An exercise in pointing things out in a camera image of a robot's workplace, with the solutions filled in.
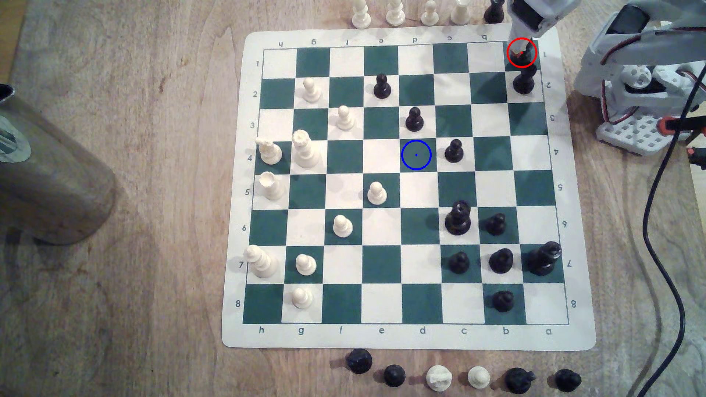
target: wooden table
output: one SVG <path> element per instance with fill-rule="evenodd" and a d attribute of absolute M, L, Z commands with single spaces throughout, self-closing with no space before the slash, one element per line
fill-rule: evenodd
<path fill-rule="evenodd" d="M 372 27 L 384 2 L 370 1 Z M 231 349 L 221 306 L 244 39 L 257 30 L 350 28 L 343 0 L 30 2 L 11 82 L 102 158 L 119 180 L 112 217 L 68 247 L 5 233 L 0 269 L 0 396 L 432 396 L 424 373 L 457 374 L 447 396 L 499 396 L 463 378 L 483 365 L 539 379 L 581 373 L 576 396 L 639 389 L 676 335 L 677 313 L 640 235 L 659 158 L 600 144 L 598 102 L 573 91 L 580 57 L 610 4 L 584 1 L 558 25 L 598 343 L 586 352 L 374 350 L 374 370 L 345 350 Z M 440 1 L 448 23 L 451 1 Z M 486 1 L 472 1 L 480 23 Z M 418 25 L 422 2 L 406 6 Z M 706 249 L 686 156 L 675 153 L 654 205 L 652 240 L 684 298 L 686 339 L 651 396 L 704 396 Z M 379 384 L 401 364 L 409 381 Z"/>

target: chessboard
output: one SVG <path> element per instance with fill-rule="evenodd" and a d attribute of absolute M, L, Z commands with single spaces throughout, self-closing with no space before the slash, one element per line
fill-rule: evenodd
<path fill-rule="evenodd" d="M 578 186 L 556 30 L 537 46 L 534 89 L 513 90 L 520 73 L 506 56 L 509 24 L 256 32 L 245 42 L 222 315 L 223 343 L 243 348 L 586 350 L 596 334 Z M 392 88 L 373 94 L 376 75 Z M 304 79 L 321 90 L 303 99 Z M 349 107 L 355 126 L 337 127 Z M 421 131 L 405 119 L 418 107 Z M 292 134 L 305 130 L 321 154 L 293 161 Z M 263 162 L 256 137 L 282 158 Z M 462 141 L 464 157 L 444 151 Z M 260 175 L 285 189 L 263 195 Z M 367 199 L 380 182 L 387 200 Z M 471 228 L 452 235 L 444 219 L 457 200 Z M 506 216 L 492 235 L 483 221 Z M 333 218 L 353 226 L 346 238 Z M 527 255 L 555 241 L 563 253 L 538 276 Z M 244 258 L 259 246 L 278 268 L 256 276 Z M 504 274 L 489 257 L 508 248 Z M 449 269 L 464 251 L 465 273 Z M 316 271 L 302 275 L 295 258 Z M 292 304 L 302 288 L 313 303 Z M 511 291 L 514 307 L 493 308 Z"/>

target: red circle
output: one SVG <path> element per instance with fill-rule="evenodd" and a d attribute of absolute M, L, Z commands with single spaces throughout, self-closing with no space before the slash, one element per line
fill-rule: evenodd
<path fill-rule="evenodd" d="M 513 45 L 513 43 L 516 42 L 516 41 L 518 41 L 518 40 L 527 40 L 528 42 L 531 42 L 531 43 L 532 43 L 532 46 L 534 47 L 534 59 L 533 59 L 532 62 L 530 62 L 528 65 L 519 66 L 519 65 L 517 65 L 515 62 L 513 62 L 512 59 L 510 59 L 510 46 Z M 518 37 L 518 38 L 514 39 L 513 41 L 511 41 L 510 44 L 508 44 L 508 51 L 507 51 L 506 56 L 507 56 L 507 58 L 508 58 L 508 61 L 510 61 L 510 63 L 511 63 L 514 67 L 523 69 L 523 68 L 526 68 L 526 67 L 528 67 L 529 65 L 533 64 L 534 61 L 537 60 L 537 46 L 534 44 L 533 41 L 531 41 L 530 39 L 528 39 L 528 38 L 526 38 L 526 37 Z"/>

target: blue circle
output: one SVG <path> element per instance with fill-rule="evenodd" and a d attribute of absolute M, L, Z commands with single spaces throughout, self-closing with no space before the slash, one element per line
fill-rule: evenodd
<path fill-rule="evenodd" d="M 426 148 L 429 149 L 429 160 L 427 160 L 427 161 L 426 161 L 426 164 L 425 164 L 424 166 L 420 167 L 420 168 L 413 168 L 413 167 L 410 167 L 410 166 L 405 162 L 405 149 L 407 148 L 407 145 L 409 145 L 409 144 L 412 143 L 412 142 L 422 142 L 422 143 L 426 146 Z M 428 145 L 426 142 L 424 142 L 424 141 L 422 141 L 422 140 L 420 140 L 420 139 L 412 139 L 411 141 L 405 143 L 405 145 L 402 147 L 402 152 L 400 153 L 400 157 L 402 158 L 402 164 L 406 165 L 407 168 L 409 168 L 410 170 L 414 170 L 414 171 L 423 170 L 423 169 L 426 168 L 426 166 L 429 165 L 429 163 L 431 162 L 431 148 L 429 147 L 429 145 Z"/>

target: black cable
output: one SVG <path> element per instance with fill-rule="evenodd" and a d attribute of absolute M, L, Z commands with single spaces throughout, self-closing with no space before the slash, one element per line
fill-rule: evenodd
<path fill-rule="evenodd" d="M 669 354 L 666 356 L 664 361 L 662 361 L 662 363 L 659 365 L 657 370 L 654 371 L 654 374 L 652 374 L 652 376 L 647 380 L 647 382 L 645 382 L 645 385 L 642 387 L 642 389 L 638 393 L 638 397 L 645 397 L 645 394 L 650 389 L 652 384 L 657 380 L 657 378 L 659 378 L 659 375 L 661 375 L 662 372 L 667 368 L 669 363 L 672 361 L 672 359 L 676 355 L 676 352 L 679 350 L 679 347 L 681 346 L 681 342 L 684 340 L 684 332 L 686 331 L 686 313 L 684 312 L 684 303 L 681 301 L 681 296 L 679 296 L 679 291 L 676 290 L 676 286 L 674 286 L 674 283 L 672 282 L 671 278 L 669 277 L 669 274 L 666 272 L 666 270 L 664 270 L 664 266 L 659 261 L 657 254 L 654 252 L 654 249 L 652 248 L 652 244 L 650 243 L 650 237 L 647 235 L 647 224 L 650 221 L 650 210 L 652 209 L 652 200 L 654 200 L 654 194 L 655 194 L 655 192 L 657 192 L 657 185 L 659 184 L 659 181 L 662 179 L 662 174 L 664 173 L 664 169 L 666 168 L 666 164 L 668 163 L 672 152 L 674 152 L 674 148 L 676 147 L 676 142 L 679 139 L 679 133 L 681 131 L 681 124 L 683 123 L 684 119 L 686 118 L 687 113 L 689 113 L 689 109 L 691 109 L 691 103 L 694 101 L 694 97 L 696 96 L 696 92 L 699 90 L 699 83 L 703 80 L 705 74 L 706 74 L 706 65 L 704 65 L 703 69 L 701 69 L 701 73 L 699 73 L 699 76 L 696 79 L 696 82 L 694 84 L 694 88 L 691 89 L 691 93 L 689 94 L 689 98 L 686 100 L 686 104 L 684 105 L 684 109 L 681 112 L 681 117 L 679 117 L 679 121 L 677 123 L 677 126 L 674 129 L 674 136 L 672 137 L 671 142 L 669 143 L 669 148 L 666 151 L 666 155 L 664 155 L 664 160 L 662 160 L 662 163 L 659 166 L 659 170 L 657 170 L 657 176 L 654 177 L 654 182 L 652 183 L 652 188 L 650 189 L 650 195 L 647 196 L 647 205 L 645 205 L 645 215 L 642 217 L 642 238 L 645 239 L 645 245 L 647 246 L 647 250 L 650 252 L 650 256 L 652 257 L 654 264 L 657 265 L 659 272 L 662 273 L 662 275 L 664 276 L 664 281 L 666 281 L 667 285 L 669 286 L 669 289 L 671 290 L 671 294 L 674 295 L 674 300 L 676 300 L 676 306 L 679 309 L 679 332 L 676 336 L 676 341 L 674 341 L 674 345 L 671 347 L 671 350 L 669 351 Z"/>

